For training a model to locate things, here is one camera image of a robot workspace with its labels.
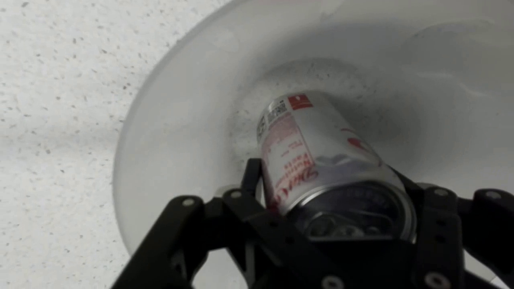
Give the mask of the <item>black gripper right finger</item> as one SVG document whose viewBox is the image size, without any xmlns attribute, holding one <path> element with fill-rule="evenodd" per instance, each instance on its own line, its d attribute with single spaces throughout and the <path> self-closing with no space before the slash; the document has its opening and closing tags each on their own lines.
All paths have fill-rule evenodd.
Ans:
<svg viewBox="0 0 514 289">
<path fill-rule="evenodd" d="M 464 268 L 469 254 L 514 288 L 514 196 L 481 188 L 470 199 L 398 174 L 412 199 L 417 236 L 396 246 L 390 289 L 499 289 Z"/>
</svg>

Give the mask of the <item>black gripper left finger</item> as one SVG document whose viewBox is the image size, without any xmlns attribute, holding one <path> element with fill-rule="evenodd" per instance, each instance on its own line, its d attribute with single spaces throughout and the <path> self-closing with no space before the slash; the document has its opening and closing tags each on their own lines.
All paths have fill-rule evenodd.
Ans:
<svg viewBox="0 0 514 289">
<path fill-rule="evenodd" d="M 255 199 L 261 162 L 245 164 L 239 187 L 210 201 L 167 203 L 112 289 L 192 289 L 212 251 L 224 249 L 247 289 L 343 289 L 337 265 L 293 225 Z"/>
</svg>

